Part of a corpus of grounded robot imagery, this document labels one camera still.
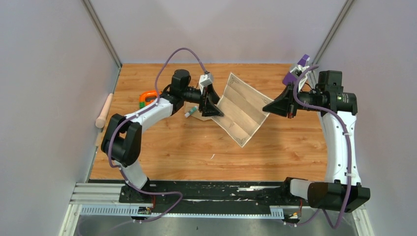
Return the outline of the letter paper sheet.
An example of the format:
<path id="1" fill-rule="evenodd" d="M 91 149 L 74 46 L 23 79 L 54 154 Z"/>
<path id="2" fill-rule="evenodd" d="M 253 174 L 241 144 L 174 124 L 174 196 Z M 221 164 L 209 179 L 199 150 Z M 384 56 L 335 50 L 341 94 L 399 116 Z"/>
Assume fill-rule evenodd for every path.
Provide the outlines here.
<path id="1" fill-rule="evenodd" d="M 211 119 L 240 146 L 244 147 L 269 116 L 263 107 L 273 100 L 230 73 L 217 108 L 224 116 Z"/>

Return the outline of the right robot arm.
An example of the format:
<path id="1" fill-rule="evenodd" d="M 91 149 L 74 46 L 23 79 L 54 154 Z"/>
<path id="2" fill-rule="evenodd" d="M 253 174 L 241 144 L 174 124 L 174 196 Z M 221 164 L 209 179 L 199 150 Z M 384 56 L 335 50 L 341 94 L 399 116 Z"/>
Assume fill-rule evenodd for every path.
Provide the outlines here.
<path id="1" fill-rule="evenodd" d="M 303 85 L 296 84 L 301 74 L 298 69 L 287 73 L 285 89 L 263 111 L 287 118 L 294 118 L 298 110 L 318 112 L 328 149 L 327 170 L 323 182 L 287 177 L 281 199 L 290 206 L 304 199 L 312 208 L 351 213 L 370 199 L 356 164 L 357 96 L 344 91 L 340 71 L 321 71 L 310 91 L 301 91 Z"/>

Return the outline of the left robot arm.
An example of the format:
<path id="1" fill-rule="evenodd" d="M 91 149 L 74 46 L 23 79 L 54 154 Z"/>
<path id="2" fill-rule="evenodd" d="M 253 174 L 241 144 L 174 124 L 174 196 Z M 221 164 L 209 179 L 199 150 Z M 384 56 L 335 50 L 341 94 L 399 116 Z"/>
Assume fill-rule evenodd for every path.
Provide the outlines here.
<path id="1" fill-rule="evenodd" d="M 222 117 L 217 107 L 220 97 L 213 87 L 214 78 L 205 72 L 199 78 L 198 88 L 190 86 L 189 71 L 178 69 L 171 83 L 149 105 L 127 115 L 111 116 L 100 149 L 108 157 L 110 166 L 118 168 L 125 181 L 133 186 L 132 197 L 139 203 L 150 199 L 146 187 L 148 177 L 139 163 L 142 134 L 157 122 L 178 112 L 185 102 L 195 103 L 203 117 Z"/>

